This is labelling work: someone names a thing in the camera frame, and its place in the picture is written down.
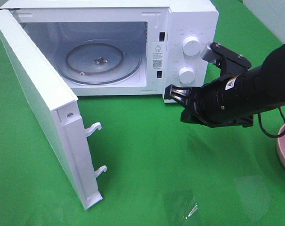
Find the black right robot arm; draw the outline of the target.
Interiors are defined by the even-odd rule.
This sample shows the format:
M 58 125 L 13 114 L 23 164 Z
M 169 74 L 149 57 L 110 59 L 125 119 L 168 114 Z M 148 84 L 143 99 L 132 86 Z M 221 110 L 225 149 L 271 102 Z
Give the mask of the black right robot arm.
M 169 85 L 164 98 L 184 107 L 180 120 L 211 128 L 253 125 L 253 115 L 285 105 L 285 44 L 263 64 L 251 63 L 238 53 L 212 42 L 201 58 L 220 68 L 220 76 L 201 87 Z

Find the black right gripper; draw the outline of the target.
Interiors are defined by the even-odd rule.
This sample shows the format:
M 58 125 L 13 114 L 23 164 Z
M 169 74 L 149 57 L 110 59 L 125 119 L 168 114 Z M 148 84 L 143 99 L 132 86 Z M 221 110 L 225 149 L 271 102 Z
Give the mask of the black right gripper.
M 253 116 L 234 113 L 235 97 L 242 95 L 235 91 L 237 76 L 247 72 L 251 63 L 220 43 L 208 43 L 200 54 L 201 59 L 215 64 L 221 69 L 220 77 L 201 87 L 179 87 L 169 85 L 165 88 L 164 99 L 175 100 L 185 110 L 180 120 L 185 123 L 201 124 L 211 128 L 253 125 Z

